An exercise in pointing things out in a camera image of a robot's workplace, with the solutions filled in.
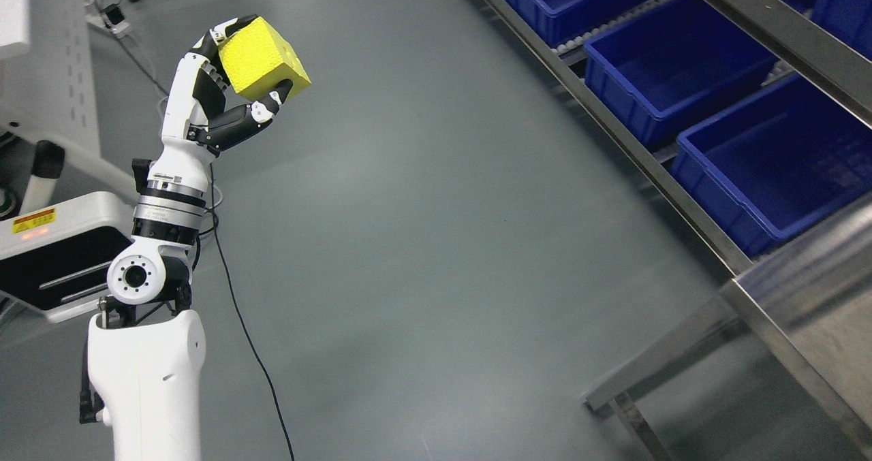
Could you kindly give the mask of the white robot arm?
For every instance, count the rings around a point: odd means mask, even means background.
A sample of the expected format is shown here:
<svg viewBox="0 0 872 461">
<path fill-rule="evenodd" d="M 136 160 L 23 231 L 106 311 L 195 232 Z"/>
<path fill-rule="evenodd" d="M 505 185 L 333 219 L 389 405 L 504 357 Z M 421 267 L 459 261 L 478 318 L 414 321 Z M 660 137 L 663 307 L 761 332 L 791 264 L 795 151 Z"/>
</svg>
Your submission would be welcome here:
<svg viewBox="0 0 872 461">
<path fill-rule="evenodd" d="M 188 253 L 209 163 L 166 152 L 135 166 L 133 240 L 112 260 L 109 294 L 88 323 L 78 421 L 109 427 L 116 460 L 200 460 L 206 337 Z"/>
</svg>

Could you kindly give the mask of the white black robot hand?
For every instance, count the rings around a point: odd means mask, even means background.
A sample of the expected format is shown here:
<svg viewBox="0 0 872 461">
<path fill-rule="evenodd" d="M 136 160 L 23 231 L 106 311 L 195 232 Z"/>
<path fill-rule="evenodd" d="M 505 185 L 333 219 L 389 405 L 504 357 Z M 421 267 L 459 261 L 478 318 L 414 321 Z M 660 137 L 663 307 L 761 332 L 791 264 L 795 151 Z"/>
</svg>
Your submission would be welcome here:
<svg viewBox="0 0 872 461">
<path fill-rule="evenodd" d="M 222 67 L 219 48 L 259 17 L 215 25 L 178 61 L 161 126 L 163 150 L 147 175 L 137 175 L 140 194 L 199 196 L 208 187 L 209 164 L 270 126 L 290 100 L 282 98 L 292 88 L 289 80 L 258 100 L 246 100 L 234 92 Z"/>
</svg>

